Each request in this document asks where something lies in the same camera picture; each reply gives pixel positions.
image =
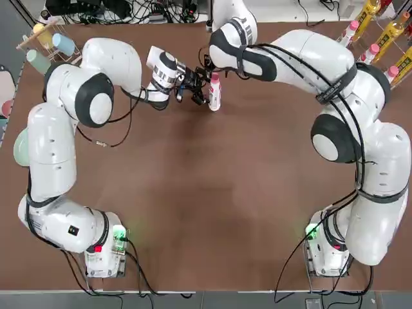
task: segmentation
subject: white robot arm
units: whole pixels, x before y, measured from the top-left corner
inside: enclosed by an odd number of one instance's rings
[[[242,0],[215,0],[213,16],[209,53],[215,67],[315,94],[324,105],[311,131],[315,150],[331,162],[360,166],[358,196],[309,241],[315,273],[339,276],[350,254],[366,265],[379,264],[404,213],[411,170],[407,133],[378,120],[390,95],[384,74],[355,64],[345,47],[308,30],[255,44],[256,20]],[[362,153],[369,163],[362,164]],[[334,208],[317,212],[309,226]]]
[[[130,97],[141,92],[142,67],[130,45],[112,39],[90,39],[80,67],[59,64],[45,76],[47,102],[28,115],[28,193],[18,215],[30,230],[59,248],[85,253],[91,277],[116,276],[124,258],[116,252],[116,214],[81,206],[65,194],[76,177],[75,132],[80,122],[102,127],[113,109],[114,87]]]

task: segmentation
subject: gray floor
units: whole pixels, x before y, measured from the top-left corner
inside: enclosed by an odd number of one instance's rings
[[[140,299],[137,295],[125,295],[123,309],[150,309],[149,299]],[[154,298],[154,309],[179,308],[179,309],[250,309],[250,308],[296,308],[304,309],[305,300],[317,298],[316,295],[299,293],[285,299],[277,305],[273,302],[273,294],[244,294],[235,292],[198,292],[191,299],[183,299],[180,295],[168,295]],[[325,308],[335,301],[352,302],[355,297],[334,293],[324,298]],[[412,294],[370,292],[364,296],[362,309],[406,309],[411,308]],[[0,295],[1,309],[120,309],[120,300],[114,297],[90,297],[83,293],[68,294],[19,294]],[[357,304],[337,304],[332,309],[355,309]]]
[[[46,0],[21,0],[21,2],[31,13],[31,15],[37,19],[40,16],[40,12],[44,8],[44,3]]]

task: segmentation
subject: yellow bottle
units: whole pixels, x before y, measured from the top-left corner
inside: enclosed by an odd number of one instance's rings
[[[402,58],[399,59],[399,61],[396,63],[396,66],[399,69],[398,75],[392,80],[391,85],[394,86],[400,82],[400,80],[406,75],[406,73],[412,69],[412,47],[409,47],[405,53],[405,55],[402,56]]]
[[[355,35],[352,37],[352,41],[356,42],[359,37],[364,33],[366,27],[371,21],[372,17],[380,10],[380,0],[367,0],[363,6],[362,11],[355,20],[359,22],[359,27],[356,30]]]
[[[402,13],[401,16],[390,22],[375,42],[379,46],[379,52],[373,59],[372,63],[376,63],[385,54],[390,44],[402,34],[406,27],[406,21],[411,17],[408,12]]]

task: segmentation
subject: table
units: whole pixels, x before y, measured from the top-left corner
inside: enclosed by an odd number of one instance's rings
[[[327,23],[315,31],[337,37],[345,27]],[[259,24],[258,41],[272,42],[295,28],[304,24]],[[119,39],[132,44],[144,64],[155,45],[192,68],[198,65],[199,48],[209,41],[204,29],[204,24],[68,26],[80,46],[91,37]],[[143,86],[150,76],[144,66]],[[189,97],[181,104],[172,99],[162,112],[140,104],[120,147],[105,149],[76,136],[78,178],[69,197],[119,215],[157,290],[273,290],[312,214],[353,188],[354,166],[331,164],[312,147],[310,128],[321,110],[313,96],[284,84],[239,80],[233,73],[222,76],[221,83],[217,113]],[[17,217],[27,170],[14,162],[12,148],[30,108],[42,102],[42,87],[39,74],[26,65],[0,150],[0,290],[79,289],[61,253],[37,241]],[[410,81],[393,92],[380,119],[412,136],[408,87]],[[114,117],[128,106],[116,89]],[[84,131],[115,143],[127,125],[125,120]],[[373,289],[412,290],[410,226],[409,205],[387,256],[375,267]],[[368,271],[354,263],[338,289],[362,290]],[[135,274],[128,263],[126,278],[93,284],[136,290]],[[316,279],[313,286],[329,290],[332,280]],[[308,290],[301,250],[291,259],[280,289]]]

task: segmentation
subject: pink bottle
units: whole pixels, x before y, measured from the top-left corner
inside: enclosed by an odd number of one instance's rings
[[[399,69],[397,66],[391,66],[386,72],[385,76],[392,83],[392,80],[399,74]]]
[[[219,74],[214,72],[212,73],[211,86],[209,88],[209,108],[212,111],[217,111],[220,108],[220,92],[221,86]]]
[[[372,44],[368,50],[364,51],[362,55],[360,55],[358,62],[363,62],[365,64],[371,64],[373,58],[375,58],[376,54],[379,52],[378,44]]]
[[[341,45],[347,47],[351,43],[352,37],[355,35],[356,29],[358,27],[358,21],[351,21],[349,26],[343,31],[341,36],[336,41]]]

